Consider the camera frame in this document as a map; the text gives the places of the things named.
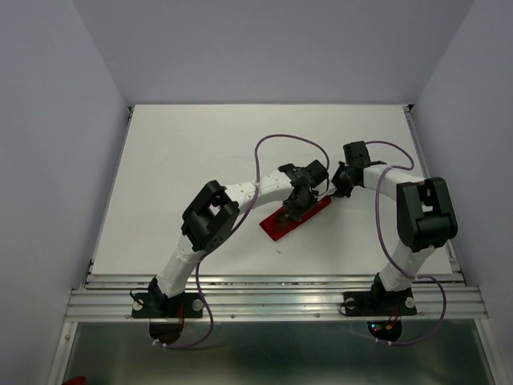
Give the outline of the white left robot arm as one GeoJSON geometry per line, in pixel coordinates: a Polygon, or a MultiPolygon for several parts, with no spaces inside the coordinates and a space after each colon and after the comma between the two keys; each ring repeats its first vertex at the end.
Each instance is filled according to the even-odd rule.
{"type": "Polygon", "coordinates": [[[328,170],[315,160],[305,167],[285,164],[239,184],[209,181],[184,210],[179,242],[149,284],[153,310],[162,316],[177,310],[178,295],[184,292],[196,264],[229,239],[238,218],[262,205],[280,202],[287,218],[298,222],[318,205],[317,188],[328,180],[328,170]]]}

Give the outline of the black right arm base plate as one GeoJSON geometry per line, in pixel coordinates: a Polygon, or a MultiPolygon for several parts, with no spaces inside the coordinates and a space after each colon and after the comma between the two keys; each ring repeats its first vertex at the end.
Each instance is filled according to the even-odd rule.
{"type": "Polygon", "coordinates": [[[347,291],[343,295],[339,312],[348,317],[415,316],[417,309],[410,289],[401,292],[372,294],[371,291],[347,291]]]}

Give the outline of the dark wooden fork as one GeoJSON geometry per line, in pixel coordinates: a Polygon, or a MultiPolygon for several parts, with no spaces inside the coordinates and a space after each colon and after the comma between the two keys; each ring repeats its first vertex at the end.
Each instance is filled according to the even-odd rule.
{"type": "Polygon", "coordinates": [[[294,223],[288,216],[277,217],[273,231],[276,233],[285,232],[294,223]]]}

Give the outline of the red cloth napkin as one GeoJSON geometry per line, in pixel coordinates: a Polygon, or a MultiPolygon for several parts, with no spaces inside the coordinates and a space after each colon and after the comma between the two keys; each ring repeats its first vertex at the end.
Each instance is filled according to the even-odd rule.
{"type": "Polygon", "coordinates": [[[273,241],[279,241],[281,238],[285,237],[286,235],[288,235],[289,233],[291,233],[292,231],[294,231],[295,229],[309,221],[311,218],[316,216],[322,210],[326,209],[331,204],[331,202],[331,197],[323,197],[313,209],[307,212],[299,221],[295,221],[295,223],[291,225],[285,232],[276,233],[273,231],[276,212],[285,211],[284,208],[280,208],[276,212],[271,214],[269,217],[266,217],[263,221],[260,222],[259,226],[270,239],[272,239],[273,241]]]}

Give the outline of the dark wooden spoon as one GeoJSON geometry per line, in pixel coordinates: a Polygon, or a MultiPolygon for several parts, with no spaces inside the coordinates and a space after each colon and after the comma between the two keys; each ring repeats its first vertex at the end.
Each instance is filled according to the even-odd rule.
{"type": "Polygon", "coordinates": [[[294,219],[291,219],[286,211],[276,212],[274,219],[273,230],[277,232],[285,231],[288,227],[295,223],[294,219]]]}

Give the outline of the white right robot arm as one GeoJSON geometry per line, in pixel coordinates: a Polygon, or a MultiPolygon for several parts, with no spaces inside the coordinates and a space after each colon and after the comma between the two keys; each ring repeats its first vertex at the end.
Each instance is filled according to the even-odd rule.
{"type": "Polygon", "coordinates": [[[374,218],[378,241],[387,264],[378,273],[381,283],[369,293],[369,304],[378,313],[386,313],[398,303],[396,292],[407,290],[418,279],[429,256],[444,247],[458,232],[458,223],[446,181],[441,177],[422,179],[409,174],[413,157],[396,144],[382,140],[357,141],[342,147],[345,159],[339,163],[331,185],[336,197],[349,198],[354,188],[375,191],[374,218]],[[383,144],[400,151],[407,165],[372,160],[371,144],[383,144]],[[388,197],[396,204],[398,244],[393,253],[386,248],[382,235],[380,203],[388,197]]]}

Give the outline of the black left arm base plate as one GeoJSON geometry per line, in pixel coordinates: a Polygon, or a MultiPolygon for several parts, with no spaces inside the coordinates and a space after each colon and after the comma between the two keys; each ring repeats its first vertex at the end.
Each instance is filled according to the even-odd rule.
{"type": "Polygon", "coordinates": [[[203,317],[204,303],[198,293],[182,293],[157,304],[148,292],[132,293],[131,316],[135,319],[197,319],[203,317]]]}

